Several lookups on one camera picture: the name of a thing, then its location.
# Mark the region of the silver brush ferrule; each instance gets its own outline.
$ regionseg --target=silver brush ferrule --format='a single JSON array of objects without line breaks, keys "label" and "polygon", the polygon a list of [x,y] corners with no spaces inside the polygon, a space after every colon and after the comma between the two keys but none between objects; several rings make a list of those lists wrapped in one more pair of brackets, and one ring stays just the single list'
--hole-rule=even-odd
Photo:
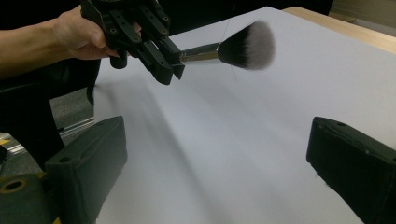
[{"label": "silver brush ferrule", "polygon": [[201,47],[181,51],[179,59],[182,64],[192,63],[218,63],[218,47],[220,43],[204,45]]}]

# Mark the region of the brush bristles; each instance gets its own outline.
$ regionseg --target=brush bristles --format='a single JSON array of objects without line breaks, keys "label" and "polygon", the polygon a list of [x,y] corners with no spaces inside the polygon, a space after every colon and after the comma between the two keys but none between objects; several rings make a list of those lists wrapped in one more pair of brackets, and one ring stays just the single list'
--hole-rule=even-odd
[{"label": "brush bristles", "polygon": [[274,37],[264,21],[255,21],[221,42],[219,59],[237,67],[260,70],[274,58]]}]

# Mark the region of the forearm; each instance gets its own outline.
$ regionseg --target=forearm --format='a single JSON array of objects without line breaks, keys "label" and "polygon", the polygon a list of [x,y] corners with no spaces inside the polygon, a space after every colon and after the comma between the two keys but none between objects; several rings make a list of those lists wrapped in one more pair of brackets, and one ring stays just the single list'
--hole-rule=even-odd
[{"label": "forearm", "polygon": [[70,58],[53,32],[55,20],[0,31],[0,80]]}]

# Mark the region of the makeup brush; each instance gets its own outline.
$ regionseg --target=makeup brush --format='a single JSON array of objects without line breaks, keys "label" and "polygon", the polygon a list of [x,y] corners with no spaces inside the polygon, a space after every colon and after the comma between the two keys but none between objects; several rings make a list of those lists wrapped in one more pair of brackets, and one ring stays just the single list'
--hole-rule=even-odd
[{"label": "makeup brush", "polygon": [[222,42],[182,50],[179,59],[184,65],[221,61],[247,70],[260,70],[274,58],[274,42],[268,24],[254,21]]}]

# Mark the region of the white tabletop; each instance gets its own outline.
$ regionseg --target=white tabletop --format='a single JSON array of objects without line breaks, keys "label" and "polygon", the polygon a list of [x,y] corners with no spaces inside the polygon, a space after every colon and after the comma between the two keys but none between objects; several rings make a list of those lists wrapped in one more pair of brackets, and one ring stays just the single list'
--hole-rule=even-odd
[{"label": "white tabletop", "polygon": [[95,121],[124,117],[129,157],[98,224],[361,223],[306,161],[310,128],[336,119],[396,147],[396,55],[270,7],[172,39],[197,47],[255,20],[276,40],[262,71],[189,65],[164,86],[137,59],[102,61]]}]

